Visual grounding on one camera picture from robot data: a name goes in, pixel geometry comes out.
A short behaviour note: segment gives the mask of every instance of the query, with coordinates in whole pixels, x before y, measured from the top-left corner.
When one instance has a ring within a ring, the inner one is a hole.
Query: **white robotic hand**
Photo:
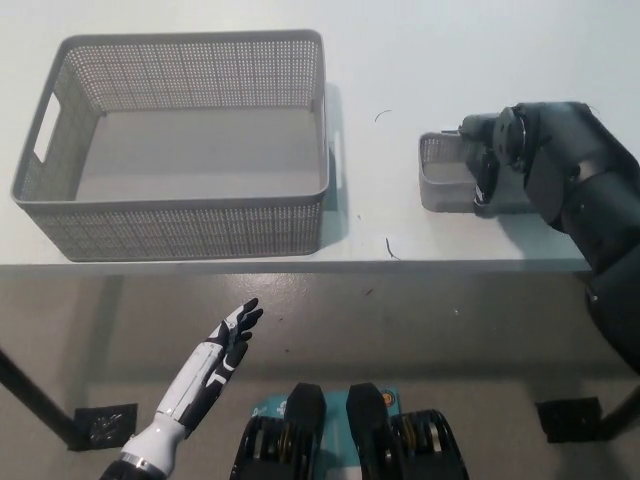
[[[196,347],[158,405],[153,423],[126,443],[102,479],[165,480],[171,475],[178,443],[200,424],[244,357],[249,330],[263,314],[257,306],[254,298],[236,309]]]

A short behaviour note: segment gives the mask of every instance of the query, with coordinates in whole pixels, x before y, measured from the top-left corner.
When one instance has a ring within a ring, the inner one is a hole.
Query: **gray floor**
[[[373,380],[403,410],[438,408],[480,479],[640,478],[640,428],[548,445],[534,401],[637,383],[583,311],[573,276],[237,275],[0,281],[0,344],[68,412],[137,402],[145,425],[195,343],[237,304],[267,314],[248,356],[182,445],[176,480],[228,478],[250,407],[298,381]],[[0,389],[0,478],[99,478],[116,452],[70,453]]]

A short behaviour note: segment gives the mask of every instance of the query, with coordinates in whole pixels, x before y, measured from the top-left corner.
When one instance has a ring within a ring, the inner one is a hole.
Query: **basket handle hole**
[[[44,163],[47,158],[47,151],[49,150],[53,131],[55,130],[59,116],[60,102],[55,95],[51,94],[49,97],[49,104],[47,105],[47,111],[44,112],[44,118],[40,124],[40,131],[38,132],[36,144],[33,147],[34,153],[42,163]]]

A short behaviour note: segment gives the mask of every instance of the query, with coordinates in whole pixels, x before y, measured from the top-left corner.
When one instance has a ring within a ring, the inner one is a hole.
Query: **white table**
[[[582,270],[586,263],[569,238],[535,215],[487,220],[424,210],[419,136],[520,101],[576,99],[595,107],[640,155],[640,67],[634,59],[640,7],[631,1],[4,0],[0,9],[4,272]],[[333,96],[329,116],[341,124],[334,145],[338,209],[325,215],[323,247],[316,254],[74,264],[9,198],[45,76],[65,37],[287,28],[323,35]],[[383,110],[392,111],[374,122]],[[401,261],[391,258],[386,239]]]

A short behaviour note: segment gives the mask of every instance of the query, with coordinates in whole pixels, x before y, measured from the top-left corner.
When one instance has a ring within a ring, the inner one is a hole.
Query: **black robotic arm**
[[[521,172],[531,204],[568,234],[591,266],[589,311],[640,373],[640,166],[584,103],[521,103],[464,119],[460,134],[485,146],[477,203],[499,168]]]

